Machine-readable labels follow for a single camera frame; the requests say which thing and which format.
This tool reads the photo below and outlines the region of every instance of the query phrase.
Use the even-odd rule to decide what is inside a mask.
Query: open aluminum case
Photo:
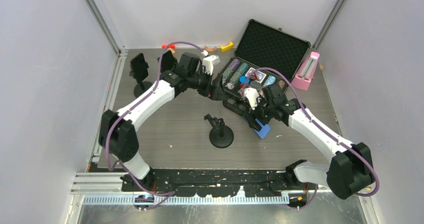
[[[247,70],[250,68],[270,67],[291,80],[295,76],[302,60],[306,57],[310,46],[310,42],[308,41],[287,34],[281,29],[275,29],[251,19],[234,53],[234,57],[223,68],[222,73],[234,59],[239,59],[240,63],[246,63],[248,65]],[[262,85],[270,76],[274,76],[276,81],[281,80],[275,74],[271,74],[268,71],[262,72],[266,74],[261,82]],[[226,87],[235,73],[236,71],[233,71],[222,84],[228,95],[228,100],[223,101],[222,104],[235,113],[243,115],[246,111],[246,104],[244,103],[245,100],[241,98],[240,93],[238,93],[240,87],[236,85],[232,90]],[[283,90],[287,90],[287,85],[284,85]]]

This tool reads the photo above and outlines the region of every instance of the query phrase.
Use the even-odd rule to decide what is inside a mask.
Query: pink object
[[[314,72],[317,68],[319,57],[319,53],[311,52],[309,58],[307,58],[300,66],[299,70],[291,81],[291,85],[300,90],[308,90],[309,85],[314,78]]]

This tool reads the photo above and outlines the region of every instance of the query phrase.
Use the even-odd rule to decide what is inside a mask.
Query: gray table surface
[[[130,60],[138,53],[144,53],[149,63],[147,81],[156,78],[160,49],[130,50],[123,68],[114,110],[132,102],[135,79],[129,76]],[[200,56],[196,49],[176,49],[179,60],[184,52]],[[218,51],[220,64],[215,66],[218,73],[234,56],[234,50]],[[332,104],[324,78],[319,69],[309,90],[297,90],[302,101],[312,113],[332,130],[338,132]],[[287,98],[294,98],[291,90]],[[210,124],[204,116],[223,118],[234,132],[234,142],[225,149],[218,149],[209,142]],[[315,163],[326,163],[321,152],[301,134],[272,120],[271,131],[260,139],[247,123],[237,114],[225,108],[222,101],[212,101],[200,96],[195,90],[187,90],[157,110],[138,130],[139,153],[153,168],[228,168],[228,169],[284,169],[300,159]],[[102,152],[99,167],[106,167],[105,153]]]

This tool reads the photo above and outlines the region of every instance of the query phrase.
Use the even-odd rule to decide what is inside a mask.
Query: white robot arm
[[[99,143],[105,147],[106,137],[112,124],[124,115],[114,130],[109,142],[110,154],[119,159],[124,166],[138,179],[143,179],[150,171],[149,165],[138,152],[137,130],[160,106],[171,101],[187,88],[197,89],[198,93],[212,100],[225,98],[222,89],[221,75],[212,81],[214,65],[219,63],[216,55],[203,58],[185,53],[172,71],[161,74],[158,86],[156,82],[144,94],[139,96],[129,105],[116,112],[105,111],[100,126]],[[150,92],[151,95],[142,101]]]
[[[328,160],[328,164],[314,164],[300,160],[286,168],[292,182],[310,182],[329,186],[341,199],[357,193],[375,180],[370,170],[350,151],[340,145],[344,143],[356,151],[371,166],[370,149],[364,144],[353,144],[342,138],[319,121],[311,111],[297,99],[287,100],[278,84],[266,87],[261,98],[254,88],[244,90],[251,107],[250,115],[267,124],[271,118],[282,121],[287,126],[305,136]]]

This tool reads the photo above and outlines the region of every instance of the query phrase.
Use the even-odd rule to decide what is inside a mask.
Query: white wall
[[[347,0],[319,48],[342,132],[371,148],[382,223],[422,223],[424,0]]]
[[[61,223],[116,59],[84,0],[0,0],[1,223]]]
[[[336,0],[102,0],[127,49],[237,44],[249,19],[314,42]]]

